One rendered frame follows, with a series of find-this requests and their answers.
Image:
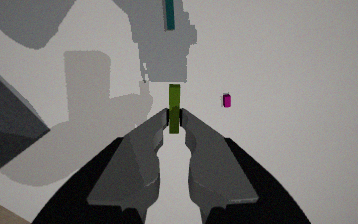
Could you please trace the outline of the small magenta block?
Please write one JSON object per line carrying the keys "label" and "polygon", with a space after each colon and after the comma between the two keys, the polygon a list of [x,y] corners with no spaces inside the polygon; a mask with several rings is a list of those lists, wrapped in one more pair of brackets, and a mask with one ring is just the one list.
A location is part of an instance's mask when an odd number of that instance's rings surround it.
{"label": "small magenta block", "polygon": [[231,107],[231,96],[229,94],[223,95],[223,106],[225,108]]}

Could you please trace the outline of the olive green rod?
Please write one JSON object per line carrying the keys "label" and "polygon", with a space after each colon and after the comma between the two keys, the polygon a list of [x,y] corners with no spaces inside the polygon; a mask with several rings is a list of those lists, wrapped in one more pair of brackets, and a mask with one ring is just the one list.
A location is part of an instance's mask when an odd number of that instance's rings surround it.
{"label": "olive green rod", "polygon": [[180,84],[169,84],[169,134],[179,134]]}

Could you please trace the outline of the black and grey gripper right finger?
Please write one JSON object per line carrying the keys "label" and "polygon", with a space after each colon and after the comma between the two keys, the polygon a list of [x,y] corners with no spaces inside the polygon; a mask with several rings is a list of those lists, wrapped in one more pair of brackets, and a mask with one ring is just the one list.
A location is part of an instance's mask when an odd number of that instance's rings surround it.
{"label": "black and grey gripper right finger", "polygon": [[223,207],[229,224],[311,224],[287,190],[231,138],[184,108],[180,126],[191,151],[188,187],[202,224]]}

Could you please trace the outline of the turquoise rod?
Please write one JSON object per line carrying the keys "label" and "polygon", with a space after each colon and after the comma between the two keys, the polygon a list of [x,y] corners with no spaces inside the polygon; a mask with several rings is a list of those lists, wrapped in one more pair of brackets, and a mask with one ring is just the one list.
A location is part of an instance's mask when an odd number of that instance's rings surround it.
{"label": "turquoise rod", "polygon": [[166,4],[167,29],[168,30],[175,29],[173,0],[165,0],[165,4]]}

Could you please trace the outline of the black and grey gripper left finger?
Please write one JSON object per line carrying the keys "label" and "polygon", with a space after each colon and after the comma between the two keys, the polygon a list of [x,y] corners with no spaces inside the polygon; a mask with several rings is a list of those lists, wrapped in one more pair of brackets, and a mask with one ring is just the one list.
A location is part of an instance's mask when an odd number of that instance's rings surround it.
{"label": "black and grey gripper left finger", "polygon": [[145,224],[159,197],[163,130],[169,109],[117,137],[71,176],[31,224],[119,224],[126,208],[136,208]]}

